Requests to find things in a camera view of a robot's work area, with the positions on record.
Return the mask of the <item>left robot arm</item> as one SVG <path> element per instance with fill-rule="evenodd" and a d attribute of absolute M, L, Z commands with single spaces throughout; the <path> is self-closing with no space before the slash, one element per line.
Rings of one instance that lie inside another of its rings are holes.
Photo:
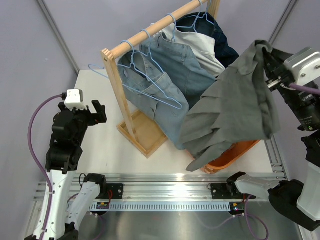
<path fill-rule="evenodd" d="M 95 112 L 73 106 L 68 109 L 64 102 L 53 118 L 52 134 L 45 165 L 35 155 L 32 145 L 32 119 L 28 127 L 28 145 L 31 155 L 44 174 L 45 196 L 39 221 L 29 240 L 76 240 L 79 228 L 93 201 L 108 194 L 106 177 L 89 173 L 84 178 L 80 192 L 71 205 L 70 188 L 83 153 L 81 148 L 88 127 L 107 122 L 106 107 L 92 100 Z"/>

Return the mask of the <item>grey pleated skirt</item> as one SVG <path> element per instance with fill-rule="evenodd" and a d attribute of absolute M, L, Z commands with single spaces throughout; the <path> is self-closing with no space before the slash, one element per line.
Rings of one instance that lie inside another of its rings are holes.
<path fill-rule="evenodd" d="M 269 140 L 280 130 L 277 107 L 265 81 L 264 52 L 272 46 L 255 40 L 201 95 L 181 126 L 179 142 L 194 160 L 194 172 L 218 159 L 235 143 Z"/>

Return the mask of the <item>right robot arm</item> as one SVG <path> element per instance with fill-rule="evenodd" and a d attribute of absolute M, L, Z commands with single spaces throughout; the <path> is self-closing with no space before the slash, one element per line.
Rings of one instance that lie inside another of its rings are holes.
<path fill-rule="evenodd" d="M 264 50 L 268 88 L 278 91 L 299 122 L 306 179 L 267 181 L 238 172 L 226 181 L 232 198 L 250 195 L 269 201 L 282 216 L 313 232 L 320 227 L 320 53 L 306 47 L 291 54 Z"/>

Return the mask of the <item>blue wire hanger with skirt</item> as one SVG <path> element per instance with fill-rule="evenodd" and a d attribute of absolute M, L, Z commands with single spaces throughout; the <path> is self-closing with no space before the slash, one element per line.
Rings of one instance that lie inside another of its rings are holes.
<path fill-rule="evenodd" d="M 143 98 L 151 98 L 177 110 L 187 108 L 187 100 L 168 74 L 162 73 L 151 59 L 135 49 L 132 43 L 127 40 L 122 42 L 130 45 L 130 51 L 122 55 L 116 66 L 128 99 L 139 103 Z"/>

